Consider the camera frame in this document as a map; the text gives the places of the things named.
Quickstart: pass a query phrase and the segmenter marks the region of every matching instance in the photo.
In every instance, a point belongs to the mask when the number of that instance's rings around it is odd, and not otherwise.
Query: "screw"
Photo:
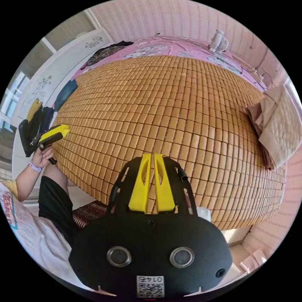
[[[79,274],[80,276],[84,276],[84,275],[85,275],[85,274],[84,274],[84,271],[83,271],[81,268],[77,268],[76,270],[77,270],[77,272],[78,272],[78,274]]]
[[[216,278],[221,278],[225,274],[226,270],[224,268],[221,268],[216,273]]]
[[[155,222],[154,222],[153,220],[147,219],[146,222],[147,222],[147,224],[148,224],[149,226],[155,227]]]

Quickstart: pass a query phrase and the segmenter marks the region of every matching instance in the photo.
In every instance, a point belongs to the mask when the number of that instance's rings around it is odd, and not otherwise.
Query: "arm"
[[[44,168],[48,159],[53,157],[53,150],[51,147],[46,148],[44,151],[41,151],[39,148],[34,153],[31,162],[37,168]],[[18,175],[16,179],[17,191],[18,191],[18,200],[20,202],[28,198],[31,193],[34,185],[39,177],[40,173],[35,171],[29,164],[27,167]]]

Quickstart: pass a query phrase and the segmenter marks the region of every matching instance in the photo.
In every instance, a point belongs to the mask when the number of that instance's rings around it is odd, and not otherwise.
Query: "wrist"
[[[32,161],[29,162],[29,166],[31,167],[31,169],[33,169],[34,171],[40,173],[42,171],[42,169],[40,167],[37,167],[36,165],[34,165],[34,163]]]

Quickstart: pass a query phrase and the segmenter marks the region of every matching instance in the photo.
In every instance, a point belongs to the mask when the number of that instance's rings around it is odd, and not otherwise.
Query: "small fan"
[[[214,37],[211,40],[211,43],[208,45],[208,49],[213,53],[214,52],[221,53],[222,51],[227,49],[228,45],[229,45],[229,41],[223,35],[223,31],[217,29]]]

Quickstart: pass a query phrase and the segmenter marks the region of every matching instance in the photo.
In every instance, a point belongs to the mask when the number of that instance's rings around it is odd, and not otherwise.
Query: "white wristband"
[[[35,170],[39,173],[42,171],[41,168],[36,167],[31,161],[29,162],[29,165],[32,167],[33,170]]]

